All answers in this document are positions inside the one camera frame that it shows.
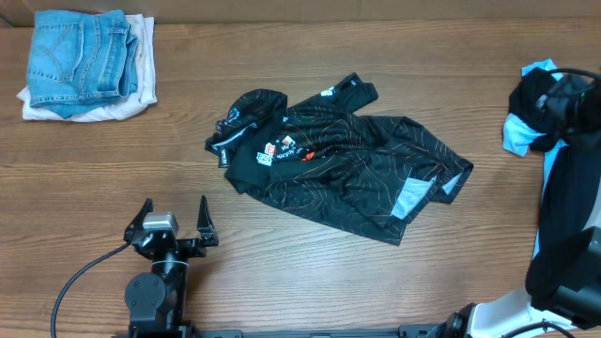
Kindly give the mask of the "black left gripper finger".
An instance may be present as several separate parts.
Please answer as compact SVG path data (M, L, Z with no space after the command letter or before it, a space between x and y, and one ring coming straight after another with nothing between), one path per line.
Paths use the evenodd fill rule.
M208 210L208 199L201 196L196 229L200 238L216 238L216 229Z
M127 231L133 231L134 229L139 229L143 226L144 219L149 212L153 211L153 201L151 198L147 198L140 208L139 212L130 222L130 224L126 227Z

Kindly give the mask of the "black printed cycling jersey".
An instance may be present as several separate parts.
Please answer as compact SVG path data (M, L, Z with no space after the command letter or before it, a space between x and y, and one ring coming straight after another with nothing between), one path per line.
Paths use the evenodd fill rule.
M429 203L455 200L473 166L410 118L363 115L377 98L356 74L293 105L256 89L217 121L206 150L237 192L397 245Z

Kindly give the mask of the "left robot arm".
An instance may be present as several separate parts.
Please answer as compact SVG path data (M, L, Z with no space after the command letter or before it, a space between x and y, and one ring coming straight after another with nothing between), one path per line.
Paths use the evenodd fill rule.
M124 231L124 240L151 262L151 271L133 277L125 289L130 337L193 338L195 325L184 318L189 260L207 255L219 237L201 198L194 238L179 238L173 212L155 212L150 199Z

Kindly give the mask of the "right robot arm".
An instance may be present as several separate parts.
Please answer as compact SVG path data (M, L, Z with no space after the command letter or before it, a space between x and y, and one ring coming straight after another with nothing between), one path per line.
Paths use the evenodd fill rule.
M545 156L539 225L525 283L471 303L430 337L534 337L600 324L600 76L546 60L509 96L503 146Z

